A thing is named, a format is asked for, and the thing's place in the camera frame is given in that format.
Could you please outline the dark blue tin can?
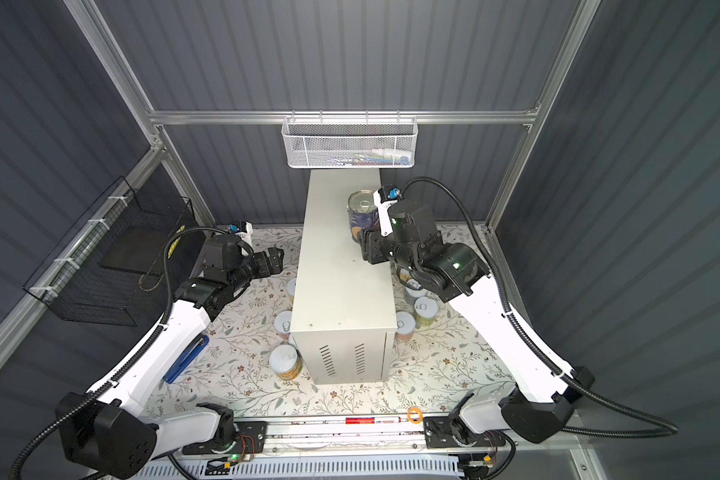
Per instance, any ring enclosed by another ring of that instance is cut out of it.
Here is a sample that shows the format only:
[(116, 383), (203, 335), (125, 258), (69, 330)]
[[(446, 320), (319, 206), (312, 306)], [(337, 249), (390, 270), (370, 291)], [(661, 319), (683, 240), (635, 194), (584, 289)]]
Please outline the dark blue tin can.
[(375, 191), (359, 190), (352, 193), (347, 201), (349, 229), (352, 240), (360, 242), (361, 233), (379, 227), (379, 216), (374, 201)]

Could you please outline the orange yellow fruit can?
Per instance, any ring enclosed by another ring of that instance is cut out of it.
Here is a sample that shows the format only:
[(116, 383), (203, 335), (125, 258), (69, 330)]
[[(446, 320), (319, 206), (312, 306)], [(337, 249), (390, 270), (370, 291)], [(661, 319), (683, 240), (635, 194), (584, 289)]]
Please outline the orange yellow fruit can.
[(269, 366), (283, 381), (292, 381), (302, 370), (302, 360), (297, 349), (290, 344), (275, 347), (269, 355)]

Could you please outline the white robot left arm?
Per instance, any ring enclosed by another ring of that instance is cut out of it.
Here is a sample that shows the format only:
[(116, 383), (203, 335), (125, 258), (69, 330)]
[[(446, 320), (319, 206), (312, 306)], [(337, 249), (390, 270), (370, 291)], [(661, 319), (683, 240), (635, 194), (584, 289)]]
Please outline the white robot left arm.
[(280, 274), (283, 263), (278, 247), (256, 251), (234, 233), (212, 230), (192, 275), (168, 288), (166, 310), (144, 337), (85, 394), (70, 393), (57, 405), (54, 430), (66, 459), (100, 476), (126, 479), (187, 445), (237, 446), (240, 435), (227, 407), (204, 402), (149, 418), (146, 403), (169, 373), (192, 362), (222, 310), (253, 281)]

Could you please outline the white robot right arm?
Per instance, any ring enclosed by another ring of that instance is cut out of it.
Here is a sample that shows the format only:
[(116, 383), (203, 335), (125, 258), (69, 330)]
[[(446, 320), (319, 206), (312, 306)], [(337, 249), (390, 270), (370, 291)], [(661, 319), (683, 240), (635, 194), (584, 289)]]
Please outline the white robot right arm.
[[(447, 243), (430, 209), (410, 200), (361, 196), (359, 224), (352, 226), (362, 257), (405, 269), (410, 286), (436, 295), (461, 315), (508, 369), (513, 386), (492, 394), (469, 394), (449, 414), (454, 439), (463, 445), (490, 430), (509, 429), (531, 443), (563, 431), (579, 395), (553, 371), (575, 369), (530, 330), (512, 304), (504, 304), (497, 273), (471, 246)], [(546, 366), (544, 353), (552, 362)]]

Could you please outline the white metal cabinet counter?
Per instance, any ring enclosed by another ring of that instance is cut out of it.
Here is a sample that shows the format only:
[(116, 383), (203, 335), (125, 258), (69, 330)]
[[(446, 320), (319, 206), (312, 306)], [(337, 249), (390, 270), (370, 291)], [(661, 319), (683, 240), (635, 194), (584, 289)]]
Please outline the white metal cabinet counter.
[(318, 385), (389, 376), (397, 330), (390, 267), (363, 259), (347, 212), (351, 194), (380, 185), (376, 169), (310, 174), (290, 337)]

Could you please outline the yellow can behind cabinet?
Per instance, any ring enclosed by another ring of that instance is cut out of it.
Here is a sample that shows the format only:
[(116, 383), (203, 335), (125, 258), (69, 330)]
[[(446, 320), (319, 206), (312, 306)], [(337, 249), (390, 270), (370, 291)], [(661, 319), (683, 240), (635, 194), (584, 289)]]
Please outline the yellow can behind cabinet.
[(297, 286), (296, 278), (291, 278), (286, 284), (286, 294), (291, 303), (293, 303), (295, 300), (296, 286)]

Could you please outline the can with pull tab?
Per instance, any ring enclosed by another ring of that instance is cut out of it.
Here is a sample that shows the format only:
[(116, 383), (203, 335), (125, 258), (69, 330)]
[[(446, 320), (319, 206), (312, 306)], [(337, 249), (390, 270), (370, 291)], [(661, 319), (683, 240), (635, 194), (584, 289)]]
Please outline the can with pull tab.
[(416, 301), (420, 298), (425, 298), (428, 296), (428, 291), (426, 289), (414, 289), (410, 287), (405, 287), (403, 290), (404, 294), (404, 300), (407, 304), (414, 306)]

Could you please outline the pink label can left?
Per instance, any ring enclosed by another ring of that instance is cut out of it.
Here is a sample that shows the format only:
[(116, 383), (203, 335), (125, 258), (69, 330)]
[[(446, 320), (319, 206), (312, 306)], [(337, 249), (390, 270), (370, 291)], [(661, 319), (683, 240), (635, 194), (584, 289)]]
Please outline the pink label can left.
[(274, 319), (274, 328), (276, 334), (283, 340), (288, 341), (290, 338), (290, 328), (292, 321), (292, 312), (283, 311), (278, 313)]

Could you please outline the pink label can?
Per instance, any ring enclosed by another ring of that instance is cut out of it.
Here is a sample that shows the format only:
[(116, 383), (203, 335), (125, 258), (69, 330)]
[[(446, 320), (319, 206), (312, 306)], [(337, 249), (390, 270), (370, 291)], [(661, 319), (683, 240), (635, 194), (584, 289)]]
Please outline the pink label can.
[(274, 319), (274, 328), (276, 334), (283, 340), (288, 341), (290, 338), (290, 328), (292, 321), (292, 312), (283, 311), (278, 313)]
[(416, 329), (416, 320), (412, 314), (405, 311), (396, 313), (397, 329), (395, 333), (396, 340), (399, 342), (408, 342), (412, 339)]

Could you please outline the green label can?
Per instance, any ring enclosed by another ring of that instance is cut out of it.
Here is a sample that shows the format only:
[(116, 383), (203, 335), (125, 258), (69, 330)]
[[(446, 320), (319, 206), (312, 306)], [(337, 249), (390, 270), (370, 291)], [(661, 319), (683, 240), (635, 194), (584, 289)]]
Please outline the green label can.
[(436, 300), (429, 297), (420, 297), (414, 303), (414, 319), (418, 328), (431, 326), (439, 314), (440, 307)]

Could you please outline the blue stapler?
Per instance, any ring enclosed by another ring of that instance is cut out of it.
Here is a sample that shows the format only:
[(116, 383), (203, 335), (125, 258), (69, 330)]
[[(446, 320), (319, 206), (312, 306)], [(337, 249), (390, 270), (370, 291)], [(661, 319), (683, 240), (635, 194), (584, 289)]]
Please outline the blue stapler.
[(162, 380), (167, 384), (173, 384), (208, 344), (209, 337), (205, 334), (198, 334), (180, 353), (168, 371), (163, 375)]

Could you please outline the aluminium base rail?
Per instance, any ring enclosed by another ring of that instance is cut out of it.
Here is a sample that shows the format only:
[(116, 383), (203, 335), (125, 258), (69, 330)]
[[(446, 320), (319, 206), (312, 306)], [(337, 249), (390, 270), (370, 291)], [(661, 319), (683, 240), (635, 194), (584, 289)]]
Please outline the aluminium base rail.
[(456, 454), (492, 451), (503, 446), (496, 434), (481, 434), (458, 443), (446, 415), (370, 414), (235, 421), (238, 439), (226, 445), (232, 453), (256, 458), (298, 456), (373, 456)]

